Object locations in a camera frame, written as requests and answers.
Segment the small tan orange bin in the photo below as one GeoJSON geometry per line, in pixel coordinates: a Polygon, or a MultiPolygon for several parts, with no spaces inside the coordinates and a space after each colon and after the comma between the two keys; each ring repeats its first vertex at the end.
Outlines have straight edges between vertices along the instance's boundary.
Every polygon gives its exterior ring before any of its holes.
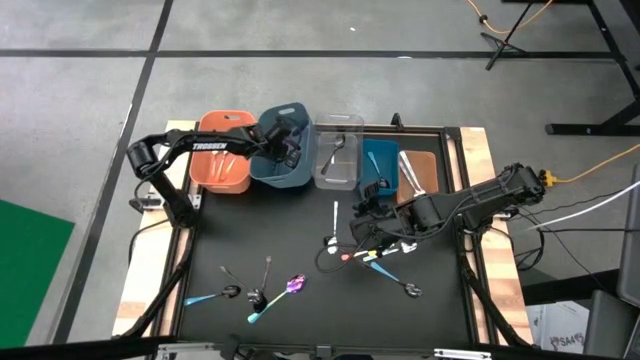
{"type": "Polygon", "coordinates": [[[398,154],[397,203],[402,203],[419,194],[439,191],[438,170],[435,154],[427,151],[403,150],[398,154]]]}

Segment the grey-blue plastic bin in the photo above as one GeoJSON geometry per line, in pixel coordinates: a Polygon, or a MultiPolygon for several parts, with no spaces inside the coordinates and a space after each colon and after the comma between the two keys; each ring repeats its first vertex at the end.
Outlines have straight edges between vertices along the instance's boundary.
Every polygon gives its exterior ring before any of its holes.
{"type": "Polygon", "coordinates": [[[258,124],[269,129],[278,117],[285,117],[288,123],[295,122],[302,131],[291,135],[290,139],[300,146],[298,162],[291,168],[286,162],[274,163],[264,157],[254,156],[250,160],[250,175],[275,188],[291,188],[306,185],[312,178],[312,167],[316,153],[316,129],[303,104],[299,102],[279,105],[265,110],[258,119],[258,124]]]}

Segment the iridescent rainbow spoon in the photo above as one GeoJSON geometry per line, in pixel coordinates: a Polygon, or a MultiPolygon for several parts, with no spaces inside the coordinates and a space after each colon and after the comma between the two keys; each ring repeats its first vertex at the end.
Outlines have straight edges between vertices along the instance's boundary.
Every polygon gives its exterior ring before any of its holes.
{"type": "Polygon", "coordinates": [[[263,314],[265,314],[273,305],[275,305],[285,295],[295,294],[301,292],[306,285],[307,278],[304,274],[297,274],[287,281],[285,290],[277,295],[274,299],[270,300],[265,308],[260,312],[254,312],[247,317],[249,324],[254,324],[263,314]]]}

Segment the silver metal bracket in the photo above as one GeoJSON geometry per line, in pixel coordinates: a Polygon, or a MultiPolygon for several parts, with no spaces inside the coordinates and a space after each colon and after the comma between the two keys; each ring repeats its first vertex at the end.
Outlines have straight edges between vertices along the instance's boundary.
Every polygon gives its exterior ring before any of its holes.
{"type": "Polygon", "coordinates": [[[440,360],[493,360],[490,352],[436,348],[433,356],[440,360]]]}

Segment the grey plastic cart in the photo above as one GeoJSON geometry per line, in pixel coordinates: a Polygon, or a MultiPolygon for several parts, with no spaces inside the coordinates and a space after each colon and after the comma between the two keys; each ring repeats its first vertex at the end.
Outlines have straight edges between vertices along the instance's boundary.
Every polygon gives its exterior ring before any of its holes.
{"type": "MultiPolygon", "coordinates": [[[[640,164],[632,180],[640,183],[640,164]]],[[[604,289],[589,287],[582,353],[640,360],[640,184],[630,191],[619,267],[602,273],[604,289]]]]}

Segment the black tripod stand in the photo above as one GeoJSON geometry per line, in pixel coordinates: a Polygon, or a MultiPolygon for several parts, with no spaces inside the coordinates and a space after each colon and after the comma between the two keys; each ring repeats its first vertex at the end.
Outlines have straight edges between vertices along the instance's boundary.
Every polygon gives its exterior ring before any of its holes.
{"type": "Polygon", "coordinates": [[[515,53],[516,55],[526,54],[526,51],[524,49],[521,49],[510,43],[512,36],[518,29],[522,27],[526,27],[529,23],[531,23],[537,17],[539,17],[551,4],[554,3],[554,1],[555,0],[545,0],[544,4],[541,6],[540,9],[538,9],[531,16],[527,17],[527,13],[535,3],[535,0],[530,0],[526,5],[526,7],[524,8],[524,10],[519,15],[518,19],[515,21],[515,23],[511,26],[509,30],[498,30],[490,24],[487,14],[483,13],[473,3],[472,0],[467,0],[467,2],[473,7],[474,11],[476,12],[476,15],[478,16],[479,24],[490,31],[490,33],[481,32],[480,35],[485,40],[492,41],[496,47],[492,56],[490,57],[489,61],[485,66],[486,71],[490,71],[494,67],[497,60],[504,53],[510,52],[510,53],[515,53]]]}

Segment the white printed box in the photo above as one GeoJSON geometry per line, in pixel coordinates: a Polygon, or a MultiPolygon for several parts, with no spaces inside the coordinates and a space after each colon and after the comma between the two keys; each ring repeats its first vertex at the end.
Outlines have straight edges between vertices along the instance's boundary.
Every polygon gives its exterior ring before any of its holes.
{"type": "Polygon", "coordinates": [[[589,310],[573,301],[526,307],[534,344],[543,350],[581,354],[589,310]]]}

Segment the large orange plastic bin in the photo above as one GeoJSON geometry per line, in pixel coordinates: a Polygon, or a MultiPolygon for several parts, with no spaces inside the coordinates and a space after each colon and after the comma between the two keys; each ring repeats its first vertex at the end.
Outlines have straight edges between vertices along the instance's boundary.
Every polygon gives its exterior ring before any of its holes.
{"type": "MultiPolygon", "coordinates": [[[[256,123],[256,119],[254,116],[247,112],[241,110],[215,110],[206,113],[200,120],[200,124],[198,127],[199,131],[228,131],[231,128],[244,126],[244,125],[252,125],[256,123]]],[[[217,170],[219,161],[221,158],[222,150],[213,150],[219,151],[217,158],[217,168],[215,177],[210,177],[210,167],[211,167],[211,157],[212,151],[207,152],[196,152],[192,154],[191,165],[190,165],[190,178],[191,180],[207,189],[212,193],[223,193],[223,194],[241,194],[245,192],[251,183],[250,176],[250,161],[245,159],[242,156],[234,155],[227,152],[226,160],[222,171],[226,165],[226,163],[230,160],[232,156],[239,156],[242,161],[242,172],[240,173],[240,177],[235,182],[223,182],[217,181],[217,170]]]]}

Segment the clear plastic bin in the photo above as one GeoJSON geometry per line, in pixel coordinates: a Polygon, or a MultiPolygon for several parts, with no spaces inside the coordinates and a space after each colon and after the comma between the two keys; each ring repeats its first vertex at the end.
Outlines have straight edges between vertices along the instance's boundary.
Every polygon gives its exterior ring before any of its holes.
{"type": "Polygon", "coordinates": [[[324,190],[351,191],[360,180],[364,120],[358,115],[321,113],[315,119],[316,153],[313,167],[315,185],[324,190]],[[338,134],[346,143],[338,150],[325,175],[321,169],[333,150],[338,134]]]}

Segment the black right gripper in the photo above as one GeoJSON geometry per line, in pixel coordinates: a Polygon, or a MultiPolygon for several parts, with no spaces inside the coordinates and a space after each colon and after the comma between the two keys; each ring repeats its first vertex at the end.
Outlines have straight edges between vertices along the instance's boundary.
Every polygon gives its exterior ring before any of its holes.
{"type": "Polygon", "coordinates": [[[414,206],[411,202],[396,206],[383,205],[377,199],[380,186],[377,182],[369,183],[361,188],[361,202],[354,204],[354,218],[349,228],[354,240],[365,245],[392,245],[403,241],[416,243],[413,220],[414,206]]]}

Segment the small blue plastic bin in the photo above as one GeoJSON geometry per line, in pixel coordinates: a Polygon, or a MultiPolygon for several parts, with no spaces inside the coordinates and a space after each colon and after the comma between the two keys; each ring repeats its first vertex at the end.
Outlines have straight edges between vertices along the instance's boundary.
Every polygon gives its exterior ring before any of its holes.
{"type": "Polygon", "coordinates": [[[362,145],[363,159],[361,162],[361,178],[359,181],[359,192],[361,188],[369,183],[377,182],[378,177],[374,166],[369,160],[367,153],[372,152],[380,167],[382,176],[388,181],[388,188],[380,188],[380,196],[393,196],[398,188],[398,144],[394,141],[365,138],[362,145]]]}

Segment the green floor mat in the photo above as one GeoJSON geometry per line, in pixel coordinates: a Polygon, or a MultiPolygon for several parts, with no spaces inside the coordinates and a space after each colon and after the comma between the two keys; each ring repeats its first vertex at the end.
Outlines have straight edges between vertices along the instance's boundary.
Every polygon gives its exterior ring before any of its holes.
{"type": "Polygon", "coordinates": [[[26,343],[73,229],[0,200],[0,349],[26,343]]]}

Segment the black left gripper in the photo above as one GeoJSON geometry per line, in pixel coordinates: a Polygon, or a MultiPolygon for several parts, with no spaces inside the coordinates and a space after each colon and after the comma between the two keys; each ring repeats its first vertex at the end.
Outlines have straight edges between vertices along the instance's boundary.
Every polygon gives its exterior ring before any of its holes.
{"type": "MultiPolygon", "coordinates": [[[[300,161],[298,154],[288,156],[289,146],[287,139],[294,132],[295,126],[289,122],[277,119],[276,122],[268,129],[261,125],[257,125],[256,132],[256,156],[267,158],[270,160],[285,160],[284,164],[295,169],[300,161]]],[[[302,147],[299,142],[293,141],[292,147],[296,152],[300,152],[302,147]]]]}

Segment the black frame rail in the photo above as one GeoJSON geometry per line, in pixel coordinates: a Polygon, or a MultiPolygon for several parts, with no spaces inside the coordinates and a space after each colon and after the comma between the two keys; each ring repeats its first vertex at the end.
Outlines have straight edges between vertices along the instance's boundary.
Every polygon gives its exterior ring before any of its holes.
{"type": "MultiPolygon", "coordinates": [[[[243,344],[236,337],[223,343],[184,342],[171,336],[114,338],[89,342],[49,344],[0,349],[0,360],[126,360],[145,356],[158,356],[181,352],[218,351],[224,360],[246,357],[251,352],[293,352],[312,354],[315,347],[285,345],[243,344]]],[[[487,343],[470,343],[458,347],[384,348],[384,347],[332,347],[334,357],[340,355],[408,355],[433,356],[436,348],[490,352],[493,360],[502,356],[523,356],[538,351],[530,348],[487,343]]]]}

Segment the black desk frame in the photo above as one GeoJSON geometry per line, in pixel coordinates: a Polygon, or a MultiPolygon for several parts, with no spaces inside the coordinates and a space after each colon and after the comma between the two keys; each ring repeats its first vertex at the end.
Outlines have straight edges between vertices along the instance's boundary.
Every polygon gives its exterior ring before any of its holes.
{"type": "Polygon", "coordinates": [[[629,125],[629,122],[640,117],[640,85],[636,82],[631,69],[627,65],[626,58],[622,55],[611,31],[594,0],[587,0],[586,5],[600,29],[613,59],[623,73],[634,100],[623,109],[612,115],[609,119],[599,124],[566,124],[549,123],[544,127],[548,135],[575,135],[575,136],[640,136],[640,125],[629,125]]]}

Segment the light wooden table board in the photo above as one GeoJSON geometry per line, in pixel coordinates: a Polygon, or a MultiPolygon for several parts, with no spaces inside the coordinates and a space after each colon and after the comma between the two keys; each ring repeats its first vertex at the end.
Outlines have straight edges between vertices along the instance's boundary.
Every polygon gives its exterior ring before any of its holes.
{"type": "MultiPolygon", "coordinates": [[[[167,130],[195,130],[199,122],[194,120],[170,120],[167,130]]],[[[183,191],[196,194],[197,186],[192,185],[189,168],[191,155],[180,155],[165,171],[175,187],[183,191]]],[[[142,214],[139,229],[157,222],[167,220],[167,215],[161,207],[147,210],[142,214]]],[[[123,334],[130,329],[136,320],[151,305],[159,294],[162,285],[168,282],[171,273],[179,264],[187,243],[189,230],[174,231],[172,225],[166,221],[142,231],[134,243],[132,260],[127,270],[124,289],[113,325],[112,335],[123,334]]],[[[143,332],[143,336],[156,334],[169,335],[174,310],[176,308],[178,285],[170,292],[166,303],[159,310],[156,320],[143,332]]]]}
{"type": "MultiPolygon", "coordinates": [[[[460,141],[449,142],[450,160],[457,190],[495,177],[496,171],[486,131],[481,127],[462,127],[460,141]]],[[[527,343],[533,342],[520,279],[513,256],[507,224],[494,218],[480,241],[488,290],[501,314],[527,343]]]]}

